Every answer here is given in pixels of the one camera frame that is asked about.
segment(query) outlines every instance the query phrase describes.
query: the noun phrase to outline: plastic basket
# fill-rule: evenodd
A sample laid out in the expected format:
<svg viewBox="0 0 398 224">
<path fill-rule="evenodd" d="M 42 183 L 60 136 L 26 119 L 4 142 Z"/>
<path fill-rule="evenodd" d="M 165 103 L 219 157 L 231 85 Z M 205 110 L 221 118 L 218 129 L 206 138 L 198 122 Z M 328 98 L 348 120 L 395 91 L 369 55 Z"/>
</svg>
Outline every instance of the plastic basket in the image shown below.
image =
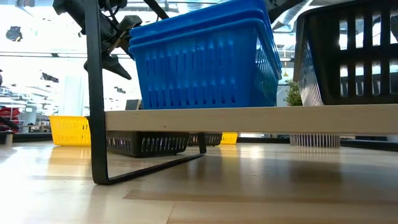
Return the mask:
<svg viewBox="0 0 398 224">
<path fill-rule="evenodd" d="M 305 106 L 398 103 L 398 74 L 390 72 L 398 60 L 398 44 L 391 42 L 397 10 L 397 1 L 362 0 L 313 9 L 298 18 L 294 78 Z M 380 36 L 373 34 L 378 18 Z M 346 48 L 338 44 L 345 24 Z M 362 43 L 356 39 L 361 27 Z"/>
<path fill-rule="evenodd" d="M 236 140 L 238 140 L 237 133 L 223 133 L 221 144 L 236 144 Z"/>
<path fill-rule="evenodd" d="M 204 9 L 199 9 L 176 17 L 161 20 L 153 24 L 137 27 L 133 29 L 130 34 L 133 38 L 141 37 L 144 35 L 156 34 L 158 32 L 172 30 L 175 27 L 185 27 L 198 21 L 207 20 L 232 12 L 239 12 L 246 9 L 260 9 L 262 12 L 264 12 L 264 14 L 266 15 L 266 17 L 264 18 L 264 23 L 267 27 L 267 35 L 269 35 L 269 37 L 274 40 L 274 36 L 272 35 L 271 22 L 269 20 L 269 17 L 267 16 L 267 8 L 263 0 L 232 0 L 223 2 L 221 4 L 206 7 Z"/>
<path fill-rule="evenodd" d="M 217 9 L 219 5 L 215 5 L 213 7 L 209 7 L 207 9 Z M 153 41 L 153 40 L 158 40 L 158 39 L 163 39 L 166 37 L 170 37 L 173 35 L 179 35 L 179 34 L 184 34 L 186 32 L 191 32 L 191 31 L 196 31 L 196 30 L 201 30 L 201 29 L 206 29 L 209 27 L 214 27 L 218 25 L 223 25 L 226 23 L 230 22 L 235 22 L 239 21 L 241 19 L 250 19 L 250 18 L 257 18 L 257 19 L 262 19 L 264 24 L 266 25 L 266 30 L 269 33 L 268 38 L 270 40 L 274 40 L 273 33 L 269 32 L 271 30 L 271 27 L 269 26 L 269 18 L 267 14 L 264 14 L 263 10 L 258 9 L 256 7 L 253 7 L 252 9 L 246 9 L 241 8 L 237 11 L 229 12 L 228 14 L 217 14 L 215 17 L 205 17 L 205 19 L 201 18 L 197 21 L 191 21 L 188 20 L 188 22 L 185 22 L 185 17 L 196 17 L 197 12 L 191 12 L 190 14 L 186 14 L 185 16 L 178 16 L 174 17 L 173 19 L 177 22 L 175 26 L 173 27 L 167 27 L 165 26 L 165 23 L 167 24 L 167 21 L 170 19 L 164 20 L 164 21 L 159 21 L 154 24 L 149 24 L 143 27 L 136 27 L 135 29 L 132 29 L 130 31 L 132 38 L 130 40 L 130 45 L 136 45 L 136 44 L 143 44 L 144 42 L 148 41 Z M 274 58 L 279 58 L 279 53 L 277 51 L 276 45 L 272 44 L 272 51 L 274 54 Z M 275 62 L 275 66 L 279 68 L 279 70 L 282 68 L 282 65 L 280 63 L 280 60 L 277 59 Z"/>
<path fill-rule="evenodd" d="M 206 145 L 207 146 L 218 146 L 221 143 L 222 135 L 223 134 L 221 134 L 221 133 L 206 133 L 205 134 Z M 191 133 L 189 135 L 188 145 L 189 146 L 198 146 L 199 145 L 197 133 Z"/>
<path fill-rule="evenodd" d="M 245 19 L 133 45 L 144 109 L 275 106 L 272 44 Z"/>
<path fill-rule="evenodd" d="M 54 144 L 90 146 L 89 120 L 83 116 L 50 116 Z M 106 149 L 134 157 L 177 154 L 187 148 L 189 133 L 107 131 Z"/>
<path fill-rule="evenodd" d="M 49 116 L 52 140 L 58 146 L 89 146 L 90 127 L 83 116 Z"/>
</svg>

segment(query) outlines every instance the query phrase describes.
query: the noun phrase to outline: wooden shelf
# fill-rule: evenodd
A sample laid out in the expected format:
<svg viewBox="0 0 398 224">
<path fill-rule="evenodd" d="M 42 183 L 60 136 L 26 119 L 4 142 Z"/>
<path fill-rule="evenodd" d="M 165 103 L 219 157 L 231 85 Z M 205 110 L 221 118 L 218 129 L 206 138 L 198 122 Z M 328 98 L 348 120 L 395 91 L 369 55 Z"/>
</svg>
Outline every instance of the wooden shelf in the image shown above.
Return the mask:
<svg viewBox="0 0 398 224">
<path fill-rule="evenodd" d="M 108 111 L 107 131 L 398 134 L 398 104 Z"/>
</svg>

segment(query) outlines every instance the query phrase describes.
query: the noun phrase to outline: black metal frame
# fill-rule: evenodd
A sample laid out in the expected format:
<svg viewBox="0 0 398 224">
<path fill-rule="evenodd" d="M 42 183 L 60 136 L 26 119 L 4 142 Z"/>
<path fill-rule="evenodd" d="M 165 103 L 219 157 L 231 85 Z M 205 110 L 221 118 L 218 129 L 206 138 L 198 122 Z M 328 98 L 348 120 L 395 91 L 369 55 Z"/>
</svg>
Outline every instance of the black metal frame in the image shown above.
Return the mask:
<svg viewBox="0 0 398 224">
<path fill-rule="evenodd" d="M 198 135 L 200 153 L 160 165 L 129 172 L 109 178 L 106 155 L 106 128 L 104 112 L 104 91 L 102 76 L 102 56 L 100 37 L 100 15 L 97 0 L 85 1 L 88 88 L 90 95 L 90 129 L 91 129 L 91 168 L 96 184 L 115 184 L 125 180 L 141 177 L 172 166 L 196 159 L 206 153 L 205 134 Z"/>
<path fill-rule="evenodd" d="M 372 141 L 372 140 L 357 140 L 357 139 L 342 139 L 341 146 L 355 147 L 360 149 L 374 149 L 379 151 L 398 152 L 398 143 L 387 141 Z"/>
</svg>

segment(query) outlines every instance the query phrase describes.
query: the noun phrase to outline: red object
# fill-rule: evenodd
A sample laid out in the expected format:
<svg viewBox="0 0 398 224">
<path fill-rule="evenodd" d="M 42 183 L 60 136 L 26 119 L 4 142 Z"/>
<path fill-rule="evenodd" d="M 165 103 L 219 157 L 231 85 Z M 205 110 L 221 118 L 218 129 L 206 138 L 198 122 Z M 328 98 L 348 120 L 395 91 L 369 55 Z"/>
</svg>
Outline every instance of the red object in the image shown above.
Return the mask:
<svg viewBox="0 0 398 224">
<path fill-rule="evenodd" d="M 6 118 L 6 119 L 10 119 L 12 122 L 14 122 L 15 124 L 19 124 L 19 120 L 18 120 L 18 115 L 20 115 L 21 112 L 19 112 L 19 108 L 13 108 L 11 110 L 11 108 L 3 108 L 0 110 L 0 116 Z"/>
</svg>

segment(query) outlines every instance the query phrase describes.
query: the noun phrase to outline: metal leg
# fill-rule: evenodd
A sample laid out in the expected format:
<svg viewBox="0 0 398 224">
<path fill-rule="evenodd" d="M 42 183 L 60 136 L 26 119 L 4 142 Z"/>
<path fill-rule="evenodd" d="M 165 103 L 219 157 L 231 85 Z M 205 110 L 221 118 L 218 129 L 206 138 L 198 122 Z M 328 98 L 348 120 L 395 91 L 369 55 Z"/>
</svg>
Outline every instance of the metal leg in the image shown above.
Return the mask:
<svg viewBox="0 0 398 224">
<path fill-rule="evenodd" d="M 12 140 L 14 139 L 14 132 L 11 130 L 6 131 L 6 147 L 12 147 Z"/>
<path fill-rule="evenodd" d="M 200 154 L 206 153 L 207 152 L 207 148 L 206 148 L 205 133 L 198 133 L 198 142 L 199 142 Z"/>
<path fill-rule="evenodd" d="M 109 178 L 108 161 L 106 156 L 106 128 L 104 113 L 104 91 L 102 76 L 100 17 L 98 2 L 85 1 L 86 35 L 87 35 L 87 64 L 88 88 L 90 94 L 90 130 L 91 130 L 91 168 L 93 180 L 96 184 L 115 184 L 143 175 L 151 174 L 183 162 L 196 159 L 206 152 L 206 142 L 200 146 L 200 154 L 166 162 L 127 174 Z"/>
</svg>

